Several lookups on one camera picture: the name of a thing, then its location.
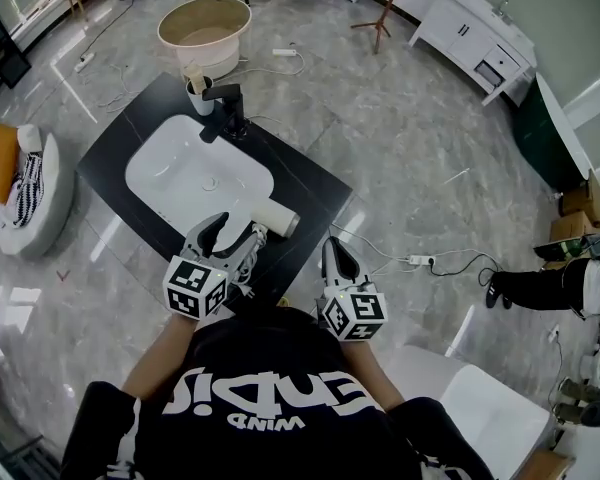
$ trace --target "cardboard box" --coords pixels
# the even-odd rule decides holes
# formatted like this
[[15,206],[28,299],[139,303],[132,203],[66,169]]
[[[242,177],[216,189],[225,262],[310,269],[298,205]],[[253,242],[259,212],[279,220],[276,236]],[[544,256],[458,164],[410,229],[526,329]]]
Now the cardboard box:
[[560,200],[560,215],[583,211],[589,221],[600,228],[600,183],[589,171],[589,180],[582,187],[566,192]]
[[517,480],[561,480],[575,462],[549,450],[536,450],[523,466]]
[[557,242],[568,238],[578,238],[596,232],[598,232],[598,230],[591,225],[587,214],[580,211],[554,220],[551,223],[549,242]]

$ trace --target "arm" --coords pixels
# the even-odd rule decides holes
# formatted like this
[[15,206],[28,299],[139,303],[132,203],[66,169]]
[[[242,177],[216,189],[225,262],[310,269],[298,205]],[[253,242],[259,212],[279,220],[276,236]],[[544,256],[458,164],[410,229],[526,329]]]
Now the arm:
[[155,393],[182,365],[197,325],[197,320],[172,315],[160,336],[131,370],[122,391],[141,400]]
[[341,343],[341,346],[353,376],[360,381],[385,411],[404,402],[400,392],[380,368],[369,343],[358,341]]

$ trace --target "marble floor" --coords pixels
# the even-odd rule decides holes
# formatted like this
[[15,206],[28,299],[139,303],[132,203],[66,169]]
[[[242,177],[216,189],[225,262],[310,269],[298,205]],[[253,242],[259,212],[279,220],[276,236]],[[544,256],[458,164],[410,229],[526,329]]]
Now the marble floor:
[[[129,5],[89,1],[88,21],[61,23],[29,54],[33,68],[17,87],[0,89],[0,122],[53,132],[76,164],[133,91],[163,71],[178,73],[156,29],[185,1],[135,0],[76,74],[81,53]],[[349,28],[377,18],[381,7],[371,0],[252,2],[249,61],[240,69],[292,71],[298,59],[270,53],[289,45],[306,68],[298,76],[251,72],[233,81],[242,84],[247,115],[284,123],[261,120],[353,188],[338,225],[391,255],[471,248],[508,269],[540,266],[532,245],[548,239],[556,205],[517,150],[502,101],[482,107],[483,95],[450,62],[422,41],[407,45],[414,26],[397,16],[387,24],[393,37],[372,55],[373,30]],[[371,267],[385,264],[365,243],[342,236]],[[440,256],[436,268],[455,271],[473,255]],[[288,290],[303,309],[321,291],[318,261],[316,251]],[[26,429],[62,450],[87,384],[122,383],[167,318],[160,289],[166,265],[82,180],[67,225],[43,258],[0,253],[1,393]],[[405,345],[458,357],[546,407],[560,364],[548,331],[560,324],[562,373],[577,377],[596,323],[569,312],[487,310],[477,281],[483,266],[489,261],[434,277],[387,265],[376,279],[391,322],[373,347],[382,363]]]

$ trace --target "power strip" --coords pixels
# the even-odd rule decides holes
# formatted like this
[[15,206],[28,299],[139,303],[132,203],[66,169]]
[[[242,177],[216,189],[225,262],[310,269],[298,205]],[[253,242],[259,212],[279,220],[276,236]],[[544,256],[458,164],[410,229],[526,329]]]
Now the power strip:
[[435,265],[436,257],[435,256],[419,256],[417,254],[412,254],[409,256],[409,265]]
[[273,49],[274,57],[295,57],[296,55],[298,55],[298,52],[296,50],[286,50],[283,48]]
[[554,341],[556,341],[556,338],[558,337],[558,334],[560,333],[560,325],[556,324],[556,326],[551,329],[551,332],[547,335],[547,341],[549,343],[553,343]]
[[93,58],[94,58],[95,56],[96,56],[96,54],[95,54],[95,53],[87,53],[87,54],[84,56],[84,58],[83,58],[83,59],[82,59],[80,62],[78,62],[78,63],[76,64],[76,67],[75,67],[75,68],[73,68],[73,69],[75,70],[75,72],[76,72],[76,73],[80,73],[80,71],[82,71],[82,70],[85,68],[85,66],[86,66],[87,64],[89,64],[89,62],[91,62],[91,61],[93,60]]

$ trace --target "white cabinet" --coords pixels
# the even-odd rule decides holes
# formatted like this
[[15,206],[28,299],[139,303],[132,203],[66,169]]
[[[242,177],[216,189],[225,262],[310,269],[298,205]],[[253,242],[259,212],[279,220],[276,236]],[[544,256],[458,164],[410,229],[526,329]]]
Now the white cabinet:
[[530,66],[536,66],[533,43],[493,14],[486,0],[436,0],[409,44],[413,46],[419,38],[446,55],[488,93],[483,105]]
[[484,26],[475,20],[467,20],[464,30],[449,47],[452,55],[466,69],[474,70],[485,56],[496,46],[496,42],[485,32]]
[[466,28],[468,19],[469,14],[460,6],[449,0],[442,0],[427,13],[426,20],[421,25],[422,36],[426,36],[427,42],[439,50],[448,50]]

